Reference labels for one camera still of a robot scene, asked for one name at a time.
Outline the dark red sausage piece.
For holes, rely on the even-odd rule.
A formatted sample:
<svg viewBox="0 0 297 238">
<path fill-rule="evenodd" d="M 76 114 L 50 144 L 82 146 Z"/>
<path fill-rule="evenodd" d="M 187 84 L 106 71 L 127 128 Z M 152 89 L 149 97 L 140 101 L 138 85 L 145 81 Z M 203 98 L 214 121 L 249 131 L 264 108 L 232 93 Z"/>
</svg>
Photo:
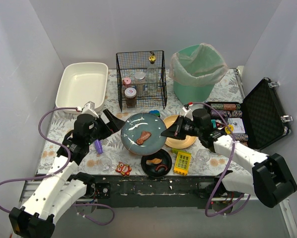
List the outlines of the dark red sausage piece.
<svg viewBox="0 0 297 238">
<path fill-rule="evenodd" d="M 168 170 L 168 167 L 164 164 L 160 164 L 158 165 L 156 168 L 155 168 L 155 171 L 156 172 L 159 172 L 161 169 L 164 169 L 164 171 L 167 171 Z"/>
</svg>

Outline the yellow big blind button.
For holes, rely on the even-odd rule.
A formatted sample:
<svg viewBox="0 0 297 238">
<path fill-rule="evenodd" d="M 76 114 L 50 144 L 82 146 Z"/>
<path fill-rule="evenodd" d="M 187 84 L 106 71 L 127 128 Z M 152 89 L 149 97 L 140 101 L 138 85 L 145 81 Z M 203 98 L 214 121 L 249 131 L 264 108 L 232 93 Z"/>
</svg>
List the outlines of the yellow big blind button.
<svg viewBox="0 0 297 238">
<path fill-rule="evenodd" d="M 228 124 L 228 125 L 224 128 L 224 130 L 225 130 L 225 132 L 226 132 L 227 134 L 231 134 L 231 133 L 233 132 L 233 130 L 234 130 L 233 125 Z"/>
</svg>

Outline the brown meat slice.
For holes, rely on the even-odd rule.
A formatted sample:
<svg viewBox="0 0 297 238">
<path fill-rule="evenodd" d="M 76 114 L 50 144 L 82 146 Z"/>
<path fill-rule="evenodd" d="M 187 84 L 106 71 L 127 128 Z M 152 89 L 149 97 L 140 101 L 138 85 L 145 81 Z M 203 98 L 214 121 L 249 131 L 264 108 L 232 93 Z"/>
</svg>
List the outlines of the brown meat slice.
<svg viewBox="0 0 297 238">
<path fill-rule="evenodd" d="M 136 144 L 143 145 L 143 143 L 151 137 L 149 131 L 142 131 L 140 137 L 136 140 Z"/>
</svg>

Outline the small black plate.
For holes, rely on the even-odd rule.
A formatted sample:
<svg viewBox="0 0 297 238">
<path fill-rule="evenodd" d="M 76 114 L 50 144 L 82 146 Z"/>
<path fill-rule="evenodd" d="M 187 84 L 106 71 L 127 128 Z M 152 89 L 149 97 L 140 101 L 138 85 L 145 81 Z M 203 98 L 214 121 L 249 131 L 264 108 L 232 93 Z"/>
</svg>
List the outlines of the small black plate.
<svg viewBox="0 0 297 238">
<path fill-rule="evenodd" d="M 141 166 L 146 175 L 152 178 L 160 178 L 167 175 L 172 167 L 170 154 L 160 149 L 158 152 L 142 156 Z"/>
</svg>

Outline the yellow plate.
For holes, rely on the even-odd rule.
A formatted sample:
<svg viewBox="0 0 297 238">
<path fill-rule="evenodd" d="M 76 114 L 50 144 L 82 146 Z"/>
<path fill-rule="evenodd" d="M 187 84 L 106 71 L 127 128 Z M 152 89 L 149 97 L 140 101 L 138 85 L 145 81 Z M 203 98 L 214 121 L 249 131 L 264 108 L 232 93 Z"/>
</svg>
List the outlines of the yellow plate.
<svg viewBox="0 0 297 238">
<path fill-rule="evenodd" d="M 166 117 L 163 122 L 166 128 L 169 128 L 177 119 L 178 115 L 172 115 Z M 186 149 L 194 144 L 196 137 L 187 135 L 184 140 L 177 140 L 173 138 L 167 138 L 165 145 L 175 149 Z"/>
</svg>

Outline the green trash bin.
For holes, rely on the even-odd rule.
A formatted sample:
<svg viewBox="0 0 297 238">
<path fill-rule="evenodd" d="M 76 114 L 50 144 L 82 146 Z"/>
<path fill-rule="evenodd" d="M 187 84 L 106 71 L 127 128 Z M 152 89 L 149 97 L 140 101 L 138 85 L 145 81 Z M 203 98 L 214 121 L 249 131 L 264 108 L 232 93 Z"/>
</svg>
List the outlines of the green trash bin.
<svg viewBox="0 0 297 238">
<path fill-rule="evenodd" d="M 173 91 L 181 103 L 204 102 L 209 97 L 214 85 L 204 87 L 183 86 L 173 80 Z"/>
</svg>

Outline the clear glass cup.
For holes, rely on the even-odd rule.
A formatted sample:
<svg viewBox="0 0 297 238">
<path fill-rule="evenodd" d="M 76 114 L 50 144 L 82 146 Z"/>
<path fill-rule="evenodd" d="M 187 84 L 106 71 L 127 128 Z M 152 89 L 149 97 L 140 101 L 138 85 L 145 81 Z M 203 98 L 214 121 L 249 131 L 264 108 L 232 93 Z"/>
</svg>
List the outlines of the clear glass cup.
<svg viewBox="0 0 297 238">
<path fill-rule="evenodd" d="M 196 153 L 196 158 L 202 163 L 210 160 L 210 151 L 208 149 L 199 149 Z"/>
<path fill-rule="evenodd" d="M 112 161 L 108 157 L 102 157 L 100 159 L 99 166 L 101 167 L 103 172 L 112 171 Z"/>
</svg>

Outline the brown sauce jar white lid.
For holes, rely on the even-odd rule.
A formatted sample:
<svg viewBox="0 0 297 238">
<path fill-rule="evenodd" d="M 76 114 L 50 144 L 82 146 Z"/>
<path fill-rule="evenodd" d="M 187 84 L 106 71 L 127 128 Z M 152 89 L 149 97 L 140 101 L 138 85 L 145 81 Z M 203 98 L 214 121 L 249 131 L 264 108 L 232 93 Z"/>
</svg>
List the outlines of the brown sauce jar white lid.
<svg viewBox="0 0 297 238">
<path fill-rule="evenodd" d="M 128 107 L 134 107 L 137 103 L 137 91 L 133 87 L 126 88 L 124 91 L 126 105 Z"/>
</svg>

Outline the silver lid pepper jar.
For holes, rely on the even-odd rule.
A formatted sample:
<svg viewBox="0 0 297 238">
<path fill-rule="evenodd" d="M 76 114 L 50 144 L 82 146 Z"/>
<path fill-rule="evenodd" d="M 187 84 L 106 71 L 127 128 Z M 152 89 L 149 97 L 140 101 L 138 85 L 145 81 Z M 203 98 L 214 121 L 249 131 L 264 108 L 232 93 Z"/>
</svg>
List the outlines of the silver lid pepper jar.
<svg viewBox="0 0 297 238">
<path fill-rule="evenodd" d="M 147 80 L 146 73 L 143 71 L 136 71 L 134 74 L 135 85 L 142 96 L 147 94 Z"/>
</svg>

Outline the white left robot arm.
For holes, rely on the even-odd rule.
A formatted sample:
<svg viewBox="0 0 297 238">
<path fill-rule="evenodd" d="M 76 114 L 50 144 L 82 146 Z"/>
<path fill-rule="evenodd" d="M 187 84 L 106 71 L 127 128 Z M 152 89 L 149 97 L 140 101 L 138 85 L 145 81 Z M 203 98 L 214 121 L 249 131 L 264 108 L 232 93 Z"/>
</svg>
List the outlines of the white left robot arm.
<svg viewBox="0 0 297 238">
<path fill-rule="evenodd" d="M 22 205 L 13 208 L 9 219 L 15 234 L 23 238 L 49 238 L 58 219 L 81 197 L 92 195 L 94 177 L 78 173 L 66 184 L 72 173 L 89 153 L 90 145 L 118 132 L 125 124 L 107 109 L 108 122 L 90 109 L 77 116 L 74 128 L 60 144 L 54 162 L 37 189 Z"/>
</svg>

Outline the blue orange loose chips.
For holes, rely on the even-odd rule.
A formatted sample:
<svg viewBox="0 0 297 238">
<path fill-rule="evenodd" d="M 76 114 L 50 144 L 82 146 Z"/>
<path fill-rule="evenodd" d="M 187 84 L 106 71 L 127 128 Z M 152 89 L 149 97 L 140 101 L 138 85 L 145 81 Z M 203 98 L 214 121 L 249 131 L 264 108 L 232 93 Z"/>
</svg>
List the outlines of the blue orange loose chips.
<svg viewBox="0 0 297 238">
<path fill-rule="evenodd" d="M 241 110 L 234 110 L 234 111 L 227 111 L 226 114 L 227 114 L 227 117 L 229 118 L 241 118 L 243 113 Z"/>
</svg>

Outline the left clear glass cup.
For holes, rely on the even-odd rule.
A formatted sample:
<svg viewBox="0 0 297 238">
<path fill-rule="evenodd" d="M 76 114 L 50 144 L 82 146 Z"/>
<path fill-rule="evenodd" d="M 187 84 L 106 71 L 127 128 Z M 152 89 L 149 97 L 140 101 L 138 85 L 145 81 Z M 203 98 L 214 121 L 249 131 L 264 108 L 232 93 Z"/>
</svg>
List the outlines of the left clear glass cup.
<svg viewBox="0 0 297 238">
<path fill-rule="evenodd" d="M 99 166 L 101 167 L 103 172 L 112 171 L 112 161 L 108 157 L 102 157 L 100 159 Z"/>
</svg>

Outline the black poker chip case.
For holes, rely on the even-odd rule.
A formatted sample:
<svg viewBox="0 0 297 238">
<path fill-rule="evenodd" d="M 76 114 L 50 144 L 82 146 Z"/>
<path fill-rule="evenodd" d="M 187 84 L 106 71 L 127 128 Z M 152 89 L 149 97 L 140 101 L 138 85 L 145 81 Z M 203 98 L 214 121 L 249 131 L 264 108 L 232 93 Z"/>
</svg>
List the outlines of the black poker chip case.
<svg viewBox="0 0 297 238">
<path fill-rule="evenodd" d="M 263 150 L 290 134 L 286 113 L 275 90 L 278 84 L 263 78 L 243 99 L 241 111 L 245 134 L 236 139 L 255 150 Z M 206 102 L 206 104 L 238 104 L 237 102 Z"/>
</svg>

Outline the white rectangular basin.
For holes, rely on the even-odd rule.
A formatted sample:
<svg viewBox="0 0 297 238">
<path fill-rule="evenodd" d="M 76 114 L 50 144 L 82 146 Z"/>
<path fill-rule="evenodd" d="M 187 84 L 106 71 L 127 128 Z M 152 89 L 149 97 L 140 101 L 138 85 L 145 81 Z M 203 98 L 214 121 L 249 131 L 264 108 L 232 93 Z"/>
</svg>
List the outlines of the white rectangular basin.
<svg viewBox="0 0 297 238">
<path fill-rule="evenodd" d="M 68 65 L 62 75 L 55 106 L 83 107 L 89 101 L 94 110 L 102 110 L 108 81 L 108 66 L 101 62 L 80 62 Z"/>
</svg>

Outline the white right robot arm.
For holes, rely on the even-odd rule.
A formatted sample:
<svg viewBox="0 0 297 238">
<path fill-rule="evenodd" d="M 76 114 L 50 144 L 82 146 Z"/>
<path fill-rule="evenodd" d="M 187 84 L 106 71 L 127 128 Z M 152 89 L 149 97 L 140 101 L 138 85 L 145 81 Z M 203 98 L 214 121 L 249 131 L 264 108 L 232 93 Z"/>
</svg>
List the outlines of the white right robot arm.
<svg viewBox="0 0 297 238">
<path fill-rule="evenodd" d="M 162 136 L 183 140 L 186 136 L 197 137 L 206 148 L 232 158 L 250 175 L 233 172 L 222 173 L 218 184 L 223 191 L 233 191 L 256 196 L 262 204 L 275 207 L 297 191 L 297 183 L 285 161 L 275 153 L 267 155 L 234 141 L 232 135 L 222 129 L 214 129 L 210 115 L 205 109 L 196 109 L 192 118 L 178 116 Z"/>
</svg>

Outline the green blue toy block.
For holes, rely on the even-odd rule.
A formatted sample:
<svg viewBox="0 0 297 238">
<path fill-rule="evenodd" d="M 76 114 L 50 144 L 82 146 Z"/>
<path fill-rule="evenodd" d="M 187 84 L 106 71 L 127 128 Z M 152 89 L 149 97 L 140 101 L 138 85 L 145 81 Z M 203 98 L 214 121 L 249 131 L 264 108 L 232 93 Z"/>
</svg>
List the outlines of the green blue toy block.
<svg viewBox="0 0 297 238">
<path fill-rule="evenodd" d="M 150 114 L 160 117 L 160 112 L 158 110 L 151 110 L 149 111 Z"/>
</svg>

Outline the blue ceramic plate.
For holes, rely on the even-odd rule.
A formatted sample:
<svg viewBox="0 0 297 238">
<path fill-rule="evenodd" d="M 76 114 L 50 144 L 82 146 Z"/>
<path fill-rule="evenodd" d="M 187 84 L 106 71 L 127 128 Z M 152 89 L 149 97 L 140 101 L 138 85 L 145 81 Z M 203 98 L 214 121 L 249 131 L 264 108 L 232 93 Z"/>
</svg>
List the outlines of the blue ceramic plate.
<svg viewBox="0 0 297 238">
<path fill-rule="evenodd" d="M 164 122 L 149 113 L 130 116 L 121 129 L 121 141 L 131 153 L 146 156 L 158 152 L 165 144 L 166 137 L 161 133 L 166 130 Z"/>
</svg>

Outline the clear plastic bin liner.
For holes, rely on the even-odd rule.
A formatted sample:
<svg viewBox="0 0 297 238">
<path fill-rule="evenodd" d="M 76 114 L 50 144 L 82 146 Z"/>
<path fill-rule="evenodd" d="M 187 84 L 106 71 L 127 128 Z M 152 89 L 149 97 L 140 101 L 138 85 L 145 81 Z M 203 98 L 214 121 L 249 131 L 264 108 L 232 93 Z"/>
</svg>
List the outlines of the clear plastic bin liner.
<svg viewBox="0 0 297 238">
<path fill-rule="evenodd" d="M 214 85 L 229 68 L 221 54 L 210 44 L 184 48 L 170 59 L 169 77 L 183 86 Z"/>
</svg>

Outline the pink lid toothpick jar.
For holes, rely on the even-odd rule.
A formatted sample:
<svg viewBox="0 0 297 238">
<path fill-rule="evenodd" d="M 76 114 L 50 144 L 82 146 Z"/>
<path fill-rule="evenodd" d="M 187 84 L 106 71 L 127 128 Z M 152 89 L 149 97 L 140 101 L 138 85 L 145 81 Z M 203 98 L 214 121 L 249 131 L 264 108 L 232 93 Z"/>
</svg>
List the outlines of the pink lid toothpick jar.
<svg viewBox="0 0 297 238">
<path fill-rule="evenodd" d="M 131 87 L 132 80 L 129 77 L 125 77 L 122 79 L 122 84 L 125 86 L 125 88 Z"/>
</svg>

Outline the green blue chip stack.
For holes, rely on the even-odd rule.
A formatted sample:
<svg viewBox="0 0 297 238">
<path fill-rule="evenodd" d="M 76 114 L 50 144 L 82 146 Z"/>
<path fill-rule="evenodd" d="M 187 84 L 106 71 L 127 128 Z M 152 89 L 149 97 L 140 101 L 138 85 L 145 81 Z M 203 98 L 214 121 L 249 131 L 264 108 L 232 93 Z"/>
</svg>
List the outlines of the green blue chip stack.
<svg viewBox="0 0 297 238">
<path fill-rule="evenodd" d="M 214 108 L 217 111 L 222 111 L 224 110 L 224 105 L 223 104 L 210 104 L 212 108 Z"/>
</svg>

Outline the red chip stack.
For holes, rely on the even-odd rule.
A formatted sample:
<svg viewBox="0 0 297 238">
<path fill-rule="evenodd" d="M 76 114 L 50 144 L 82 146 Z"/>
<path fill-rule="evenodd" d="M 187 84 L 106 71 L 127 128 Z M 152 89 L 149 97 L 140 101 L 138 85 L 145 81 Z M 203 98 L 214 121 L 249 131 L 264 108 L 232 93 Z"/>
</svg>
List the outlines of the red chip stack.
<svg viewBox="0 0 297 238">
<path fill-rule="evenodd" d="M 239 111 L 240 109 L 240 104 L 223 104 L 223 110 L 225 111 Z"/>
</svg>

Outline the red owl toy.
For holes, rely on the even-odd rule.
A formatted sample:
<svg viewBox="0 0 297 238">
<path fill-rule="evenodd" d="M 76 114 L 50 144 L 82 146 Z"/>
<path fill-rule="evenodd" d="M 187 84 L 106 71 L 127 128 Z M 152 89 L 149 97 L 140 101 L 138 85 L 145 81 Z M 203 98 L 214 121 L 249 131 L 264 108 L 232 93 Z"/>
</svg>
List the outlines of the red owl toy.
<svg viewBox="0 0 297 238">
<path fill-rule="evenodd" d="M 124 164 L 122 162 L 119 162 L 119 164 L 116 167 L 116 172 L 120 173 L 123 177 L 129 176 L 132 168 L 128 164 Z"/>
</svg>

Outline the purple toy piece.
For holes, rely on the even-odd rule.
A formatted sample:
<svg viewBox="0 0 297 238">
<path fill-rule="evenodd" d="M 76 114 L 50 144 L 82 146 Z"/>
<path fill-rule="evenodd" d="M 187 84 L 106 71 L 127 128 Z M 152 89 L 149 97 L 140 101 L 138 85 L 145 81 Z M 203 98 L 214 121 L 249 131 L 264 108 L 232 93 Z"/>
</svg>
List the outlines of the purple toy piece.
<svg viewBox="0 0 297 238">
<path fill-rule="evenodd" d="M 103 148 L 102 148 L 102 144 L 99 140 L 95 140 L 94 142 L 94 147 L 96 149 L 97 154 L 102 154 L 103 153 Z"/>
</svg>

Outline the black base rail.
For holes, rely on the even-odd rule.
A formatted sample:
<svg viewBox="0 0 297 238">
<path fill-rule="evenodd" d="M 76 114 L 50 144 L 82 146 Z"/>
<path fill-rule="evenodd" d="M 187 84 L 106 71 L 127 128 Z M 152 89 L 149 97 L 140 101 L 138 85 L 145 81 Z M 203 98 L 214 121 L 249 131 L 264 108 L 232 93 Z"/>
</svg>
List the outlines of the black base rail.
<svg viewBox="0 0 297 238">
<path fill-rule="evenodd" d="M 213 184 L 214 176 L 147 176 L 94 175 L 96 184 L 108 184 L 108 195 L 98 188 L 95 196 L 81 197 L 77 203 L 99 203 L 112 208 L 197 207 L 208 201 L 201 189 Z"/>
</svg>

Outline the purple chip stack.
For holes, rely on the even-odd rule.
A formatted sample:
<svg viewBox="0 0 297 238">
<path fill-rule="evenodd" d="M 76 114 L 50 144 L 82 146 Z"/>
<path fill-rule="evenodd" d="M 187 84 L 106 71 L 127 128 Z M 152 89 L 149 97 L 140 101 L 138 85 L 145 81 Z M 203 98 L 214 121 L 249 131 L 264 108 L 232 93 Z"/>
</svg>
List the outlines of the purple chip stack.
<svg viewBox="0 0 297 238">
<path fill-rule="evenodd" d="M 211 111 L 211 117 L 212 118 L 219 118 L 219 117 L 225 118 L 226 117 L 226 111 L 222 111 L 222 110 L 214 111 L 214 110 L 212 110 Z"/>
</svg>

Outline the right clear glass cup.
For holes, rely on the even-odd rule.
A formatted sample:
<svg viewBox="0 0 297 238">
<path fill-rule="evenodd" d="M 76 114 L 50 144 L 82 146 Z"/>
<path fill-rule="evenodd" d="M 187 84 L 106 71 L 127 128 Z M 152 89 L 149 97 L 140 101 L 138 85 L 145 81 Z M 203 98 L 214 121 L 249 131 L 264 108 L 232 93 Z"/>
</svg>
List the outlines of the right clear glass cup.
<svg viewBox="0 0 297 238">
<path fill-rule="evenodd" d="M 210 160 L 210 151 L 208 149 L 199 149 L 196 153 L 196 158 L 202 163 Z"/>
</svg>

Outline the clear glass bottle gold cap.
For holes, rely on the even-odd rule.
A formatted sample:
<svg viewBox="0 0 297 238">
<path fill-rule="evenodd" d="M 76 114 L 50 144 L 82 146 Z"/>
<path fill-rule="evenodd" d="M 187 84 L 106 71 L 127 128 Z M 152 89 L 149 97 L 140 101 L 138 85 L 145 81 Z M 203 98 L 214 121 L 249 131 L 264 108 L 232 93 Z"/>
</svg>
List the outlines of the clear glass bottle gold cap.
<svg viewBox="0 0 297 238">
<path fill-rule="evenodd" d="M 146 71 L 148 89 L 153 93 L 157 91 L 158 83 L 158 65 L 156 64 L 156 56 L 154 52 L 150 52 L 149 64 Z"/>
</svg>

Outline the yellow green toy window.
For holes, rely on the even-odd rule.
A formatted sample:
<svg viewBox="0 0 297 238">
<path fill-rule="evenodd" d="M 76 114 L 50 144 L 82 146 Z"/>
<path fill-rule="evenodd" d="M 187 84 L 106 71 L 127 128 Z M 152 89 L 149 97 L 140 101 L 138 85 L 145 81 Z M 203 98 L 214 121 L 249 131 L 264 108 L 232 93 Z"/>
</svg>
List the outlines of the yellow green toy window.
<svg viewBox="0 0 297 238">
<path fill-rule="evenodd" d="M 175 148 L 172 148 L 171 151 L 176 154 L 176 161 L 173 169 L 174 173 L 186 176 L 189 171 L 191 153 Z"/>
</svg>

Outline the deck of playing cards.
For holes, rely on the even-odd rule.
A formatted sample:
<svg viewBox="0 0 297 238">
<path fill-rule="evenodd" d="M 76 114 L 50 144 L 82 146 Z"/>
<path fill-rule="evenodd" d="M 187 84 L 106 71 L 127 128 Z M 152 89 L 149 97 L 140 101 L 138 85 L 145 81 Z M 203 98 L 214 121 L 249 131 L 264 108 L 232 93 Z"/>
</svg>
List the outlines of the deck of playing cards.
<svg viewBox="0 0 297 238">
<path fill-rule="evenodd" d="M 229 118 L 228 119 L 228 124 L 232 125 L 233 133 L 236 134 L 245 134 L 245 127 L 243 124 L 243 120 L 241 118 Z"/>
</svg>

